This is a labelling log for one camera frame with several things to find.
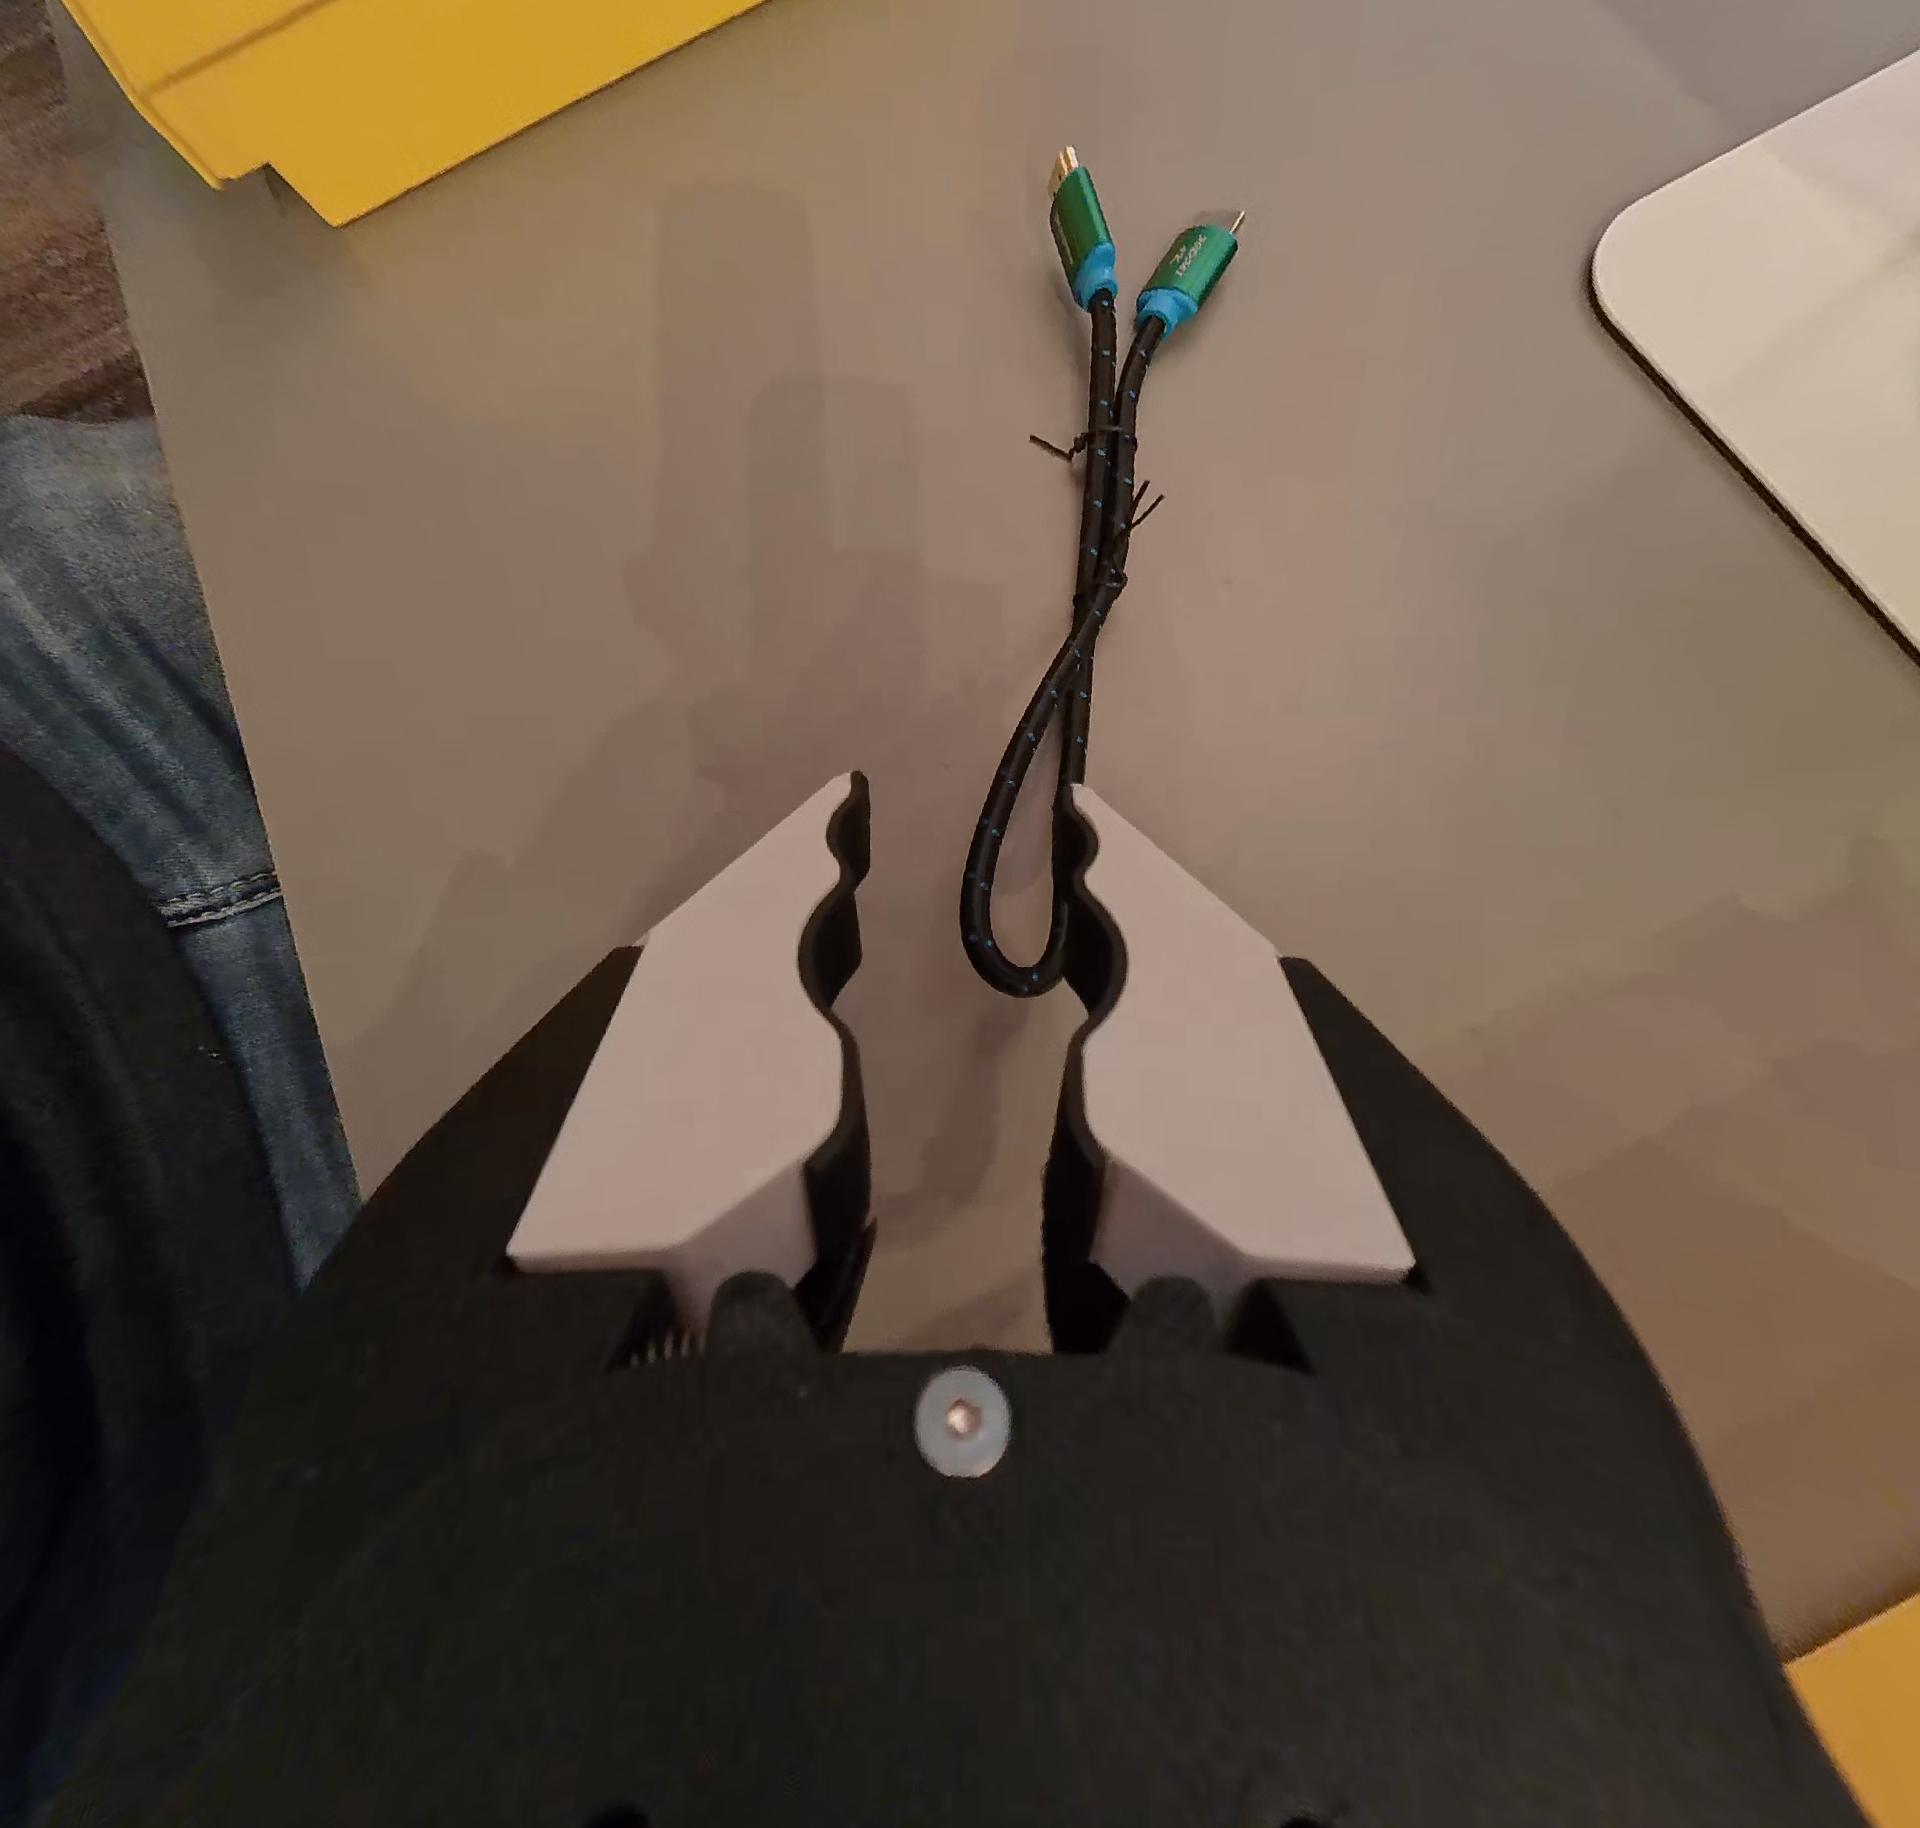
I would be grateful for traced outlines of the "yellow plastic bin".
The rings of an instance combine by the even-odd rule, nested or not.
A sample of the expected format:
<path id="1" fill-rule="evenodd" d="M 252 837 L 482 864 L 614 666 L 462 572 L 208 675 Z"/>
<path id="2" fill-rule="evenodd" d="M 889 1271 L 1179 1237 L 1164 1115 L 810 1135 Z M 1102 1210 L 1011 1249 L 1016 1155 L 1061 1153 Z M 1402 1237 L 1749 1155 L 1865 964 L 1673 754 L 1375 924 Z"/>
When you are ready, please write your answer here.
<path id="1" fill-rule="evenodd" d="M 1787 1665 L 1815 1732 L 1877 1825 L 1918 1824 L 1918 1597 Z"/>
<path id="2" fill-rule="evenodd" d="M 769 0 L 59 0 L 221 188 L 270 170 L 332 226 Z"/>

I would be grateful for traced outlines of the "person's blue jeans leg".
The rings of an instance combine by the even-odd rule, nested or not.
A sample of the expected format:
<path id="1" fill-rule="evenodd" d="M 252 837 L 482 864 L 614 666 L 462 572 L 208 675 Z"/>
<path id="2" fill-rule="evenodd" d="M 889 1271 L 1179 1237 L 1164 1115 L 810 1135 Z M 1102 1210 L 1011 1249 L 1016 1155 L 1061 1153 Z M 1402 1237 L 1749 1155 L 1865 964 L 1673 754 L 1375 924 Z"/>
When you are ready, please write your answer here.
<path id="1" fill-rule="evenodd" d="M 3 420 L 3 736 L 192 966 L 307 1286 L 360 1189 L 152 420 Z"/>

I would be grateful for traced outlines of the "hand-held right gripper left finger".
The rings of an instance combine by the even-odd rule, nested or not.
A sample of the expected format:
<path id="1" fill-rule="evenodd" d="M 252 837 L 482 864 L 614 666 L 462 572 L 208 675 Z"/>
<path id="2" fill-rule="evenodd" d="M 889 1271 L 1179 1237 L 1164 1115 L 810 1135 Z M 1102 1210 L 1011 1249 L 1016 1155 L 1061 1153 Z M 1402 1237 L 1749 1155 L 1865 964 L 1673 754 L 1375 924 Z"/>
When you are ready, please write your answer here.
<path id="1" fill-rule="evenodd" d="M 524 1272 L 658 1272 L 685 1328 L 732 1276 L 844 1343 L 873 1257 L 873 1147 L 836 1001 L 862 957 L 870 784 L 829 778 L 637 947 L 508 1242 Z"/>

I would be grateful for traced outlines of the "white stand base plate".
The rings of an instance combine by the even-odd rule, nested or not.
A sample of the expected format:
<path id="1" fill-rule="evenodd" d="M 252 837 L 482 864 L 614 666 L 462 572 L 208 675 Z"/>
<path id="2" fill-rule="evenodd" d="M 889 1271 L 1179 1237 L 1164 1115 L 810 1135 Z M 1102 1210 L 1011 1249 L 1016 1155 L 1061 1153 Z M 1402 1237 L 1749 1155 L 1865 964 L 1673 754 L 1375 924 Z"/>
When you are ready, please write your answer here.
<path id="1" fill-rule="evenodd" d="M 1601 232 L 1598 319 L 1908 653 L 1918 649 L 1918 56 Z"/>

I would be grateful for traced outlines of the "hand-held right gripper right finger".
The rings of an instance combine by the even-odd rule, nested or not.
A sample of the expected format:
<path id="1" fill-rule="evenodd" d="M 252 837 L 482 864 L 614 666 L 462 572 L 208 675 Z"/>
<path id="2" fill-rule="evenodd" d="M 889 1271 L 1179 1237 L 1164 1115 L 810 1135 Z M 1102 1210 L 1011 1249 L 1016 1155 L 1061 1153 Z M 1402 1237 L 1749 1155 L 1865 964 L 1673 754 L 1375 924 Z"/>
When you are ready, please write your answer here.
<path id="1" fill-rule="evenodd" d="M 1234 1327 L 1262 1284 L 1402 1286 L 1403 1228 L 1283 953 L 1092 790 L 1068 790 L 1064 985 L 1083 1006 L 1043 1169 L 1055 1350 L 1154 1281 Z"/>

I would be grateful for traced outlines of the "thin dark twist tie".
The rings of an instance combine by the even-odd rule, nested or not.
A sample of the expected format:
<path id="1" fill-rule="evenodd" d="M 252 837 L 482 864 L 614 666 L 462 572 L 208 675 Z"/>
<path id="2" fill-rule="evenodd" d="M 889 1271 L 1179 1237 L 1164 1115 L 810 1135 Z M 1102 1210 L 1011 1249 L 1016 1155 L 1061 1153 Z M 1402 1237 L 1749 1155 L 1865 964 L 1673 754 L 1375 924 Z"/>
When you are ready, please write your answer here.
<path id="1" fill-rule="evenodd" d="M 1075 434 L 1069 446 L 1058 446 L 1056 441 L 1048 439 L 1046 434 L 1038 434 L 1038 433 L 1031 433 L 1026 437 L 1026 441 L 1031 446 L 1043 449 L 1053 459 L 1071 466 L 1085 454 L 1089 454 L 1089 449 L 1092 446 L 1092 433 L 1085 430 L 1085 433 Z M 1139 485 L 1136 487 L 1136 492 L 1133 492 L 1133 504 L 1127 514 L 1127 530 L 1136 530 L 1139 523 L 1150 519 L 1158 512 L 1158 508 L 1164 504 L 1164 499 L 1166 499 L 1164 492 L 1154 495 L 1152 499 L 1147 499 L 1149 492 L 1150 492 L 1150 480 L 1139 480 Z"/>

